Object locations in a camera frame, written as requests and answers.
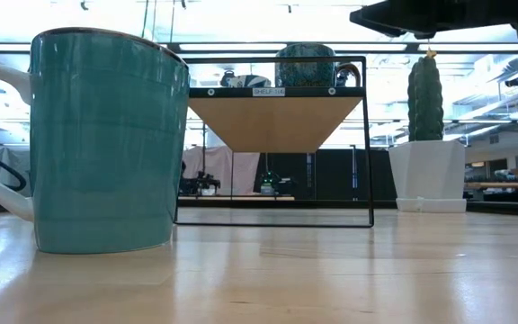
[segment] shelf label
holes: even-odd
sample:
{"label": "shelf label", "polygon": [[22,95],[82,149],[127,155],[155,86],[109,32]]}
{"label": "shelf label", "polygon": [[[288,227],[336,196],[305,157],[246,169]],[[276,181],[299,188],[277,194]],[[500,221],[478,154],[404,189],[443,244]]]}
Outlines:
{"label": "shelf label", "polygon": [[253,96],[285,96],[285,88],[253,88]]}

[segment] mug rim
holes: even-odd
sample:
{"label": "mug rim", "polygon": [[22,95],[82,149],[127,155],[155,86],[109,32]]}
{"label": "mug rim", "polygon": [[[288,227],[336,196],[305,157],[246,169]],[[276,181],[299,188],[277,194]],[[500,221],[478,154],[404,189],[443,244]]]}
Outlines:
{"label": "mug rim", "polygon": [[123,38],[129,39],[129,40],[132,40],[132,41],[137,41],[137,42],[140,42],[140,43],[142,43],[144,45],[149,46],[152,49],[164,52],[165,54],[169,55],[173,59],[176,59],[179,63],[184,65],[187,69],[189,69],[189,66],[187,65],[187,63],[185,63],[185,61],[182,58],[180,58],[177,54],[172,52],[170,49],[166,49],[165,47],[163,47],[163,46],[161,46],[161,45],[159,45],[159,44],[157,44],[157,43],[155,43],[155,42],[153,42],[151,40],[146,40],[146,39],[143,39],[143,38],[141,38],[139,36],[128,34],[126,32],[122,32],[122,31],[110,31],[110,30],[105,30],[105,29],[101,29],[101,28],[94,28],[94,27],[61,27],[61,28],[55,28],[55,29],[51,29],[51,30],[40,32],[37,36],[34,37],[34,39],[36,39],[38,37],[41,37],[41,36],[55,35],[55,34],[62,34],[62,33],[70,33],[70,32],[75,32],[75,33],[77,33],[77,32],[81,32],[81,33],[83,33],[83,32],[101,33],[101,34],[108,34],[108,35],[111,35],[111,36],[123,37]]}

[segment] mug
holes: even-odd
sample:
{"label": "mug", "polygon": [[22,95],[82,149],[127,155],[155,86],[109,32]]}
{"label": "mug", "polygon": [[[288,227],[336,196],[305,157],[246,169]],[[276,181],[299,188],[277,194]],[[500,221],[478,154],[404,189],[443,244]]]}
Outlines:
{"label": "mug", "polygon": [[86,254],[171,237],[189,70],[139,37],[91,28],[45,31],[30,73],[0,79],[31,105],[31,194],[0,184],[0,204],[34,221],[43,252]]}
{"label": "mug", "polygon": [[[323,44],[297,43],[277,52],[278,58],[334,57],[335,51]],[[276,86],[345,86],[352,75],[361,86],[359,69],[351,63],[292,62],[275,64]]]}

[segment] cactus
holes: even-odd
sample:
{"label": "cactus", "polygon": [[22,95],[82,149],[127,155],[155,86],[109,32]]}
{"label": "cactus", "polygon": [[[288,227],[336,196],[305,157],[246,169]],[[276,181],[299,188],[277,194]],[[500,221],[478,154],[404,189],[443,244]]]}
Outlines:
{"label": "cactus", "polygon": [[409,105],[409,141],[415,140],[415,72],[417,70],[417,64],[413,65],[411,74],[409,74],[409,87],[406,89],[406,93],[409,96],[407,104]]}
{"label": "cactus", "polygon": [[442,86],[433,56],[420,58],[413,65],[407,93],[409,141],[442,140]]}

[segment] table surface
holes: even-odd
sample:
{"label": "table surface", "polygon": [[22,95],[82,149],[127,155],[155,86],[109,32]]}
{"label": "table surface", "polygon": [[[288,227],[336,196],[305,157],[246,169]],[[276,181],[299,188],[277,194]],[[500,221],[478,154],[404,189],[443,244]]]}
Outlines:
{"label": "table surface", "polygon": [[[238,210],[179,212],[228,220]],[[0,323],[518,323],[518,216],[378,210],[376,220],[181,226],[162,247],[61,256],[37,252],[32,224],[1,214]]]}
{"label": "table surface", "polygon": [[291,196],[268,196],[268,195],[248,195],[248,196],[221,196],[221,195],[211,195],[211,196],[179,196],[179,200],[235,200],[235,201],[294,201],[295,197]]}

